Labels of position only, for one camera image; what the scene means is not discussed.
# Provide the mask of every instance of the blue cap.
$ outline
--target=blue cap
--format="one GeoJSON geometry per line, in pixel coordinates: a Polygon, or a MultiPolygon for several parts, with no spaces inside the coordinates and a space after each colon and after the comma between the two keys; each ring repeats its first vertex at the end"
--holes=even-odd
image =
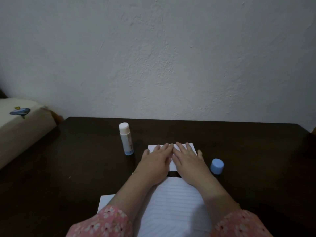
{"type": "Polygon", "coordinates": [[[213,159],[211,164],[211,172],[215,175],[219,175],[222,173],[224,168],[224,163],[220,159],[213,159]]]}

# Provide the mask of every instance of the glue stick cap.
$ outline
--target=glue stick cap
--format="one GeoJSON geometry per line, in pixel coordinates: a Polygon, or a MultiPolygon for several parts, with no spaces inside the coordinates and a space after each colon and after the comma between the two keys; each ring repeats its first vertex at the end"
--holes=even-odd
{"type": "Polygon", "coordinates": [[[211,164],[211,172],[215,175],[219,175],[222,173],[224,168],[224,163],[220,159],[213,159],[211,164]]]}
{"type": "Polygon", "coordinates": [[[127,122],[123,122],[121,123],[119,126],[119,132],[121,135],[127,135],[128,133],[130,133],[130,126],[128,125],[127,122]]]}

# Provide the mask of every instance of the glue stick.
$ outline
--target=glue stick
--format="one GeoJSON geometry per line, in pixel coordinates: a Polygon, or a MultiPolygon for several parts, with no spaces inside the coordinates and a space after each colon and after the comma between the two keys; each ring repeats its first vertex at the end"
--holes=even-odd
{"type": "Polygon", "coordinates": [[[119,133],[121,135],[121,140],[123,143],[125,155],[131,155],[134,153],[131,131],[128,123],[123,122],[119,126],[119,133]]]}

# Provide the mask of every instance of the right hand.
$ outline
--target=right hand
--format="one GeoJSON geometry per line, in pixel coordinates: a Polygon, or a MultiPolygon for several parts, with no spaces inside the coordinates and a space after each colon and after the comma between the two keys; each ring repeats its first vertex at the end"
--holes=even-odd
{"type": "Polygon", "coordinates": [[[179,175],[190,185],[197,187],[201,184],[206,178],[212,176],[209,168],[204,162],[203,154],[200,150],[197,151],[197,155],[193,152],[191,146],[186,143],[186,148],[176,142],[180,151],[176,148],[173,148],[174,155],[172,160],[177,167],[179,175]]]}

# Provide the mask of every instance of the left hand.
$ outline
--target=left hand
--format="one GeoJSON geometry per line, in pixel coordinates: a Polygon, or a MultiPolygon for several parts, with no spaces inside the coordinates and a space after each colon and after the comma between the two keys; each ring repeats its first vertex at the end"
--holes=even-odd
{"type": "Polygon", "coordinates": [[[173,144],[157,145],[152,153],[146,149],[142,160],[136,167],[134,174],[141,174],[153,186],[162,182],[168,175],[169,164],[171,162],[173,144]]]}

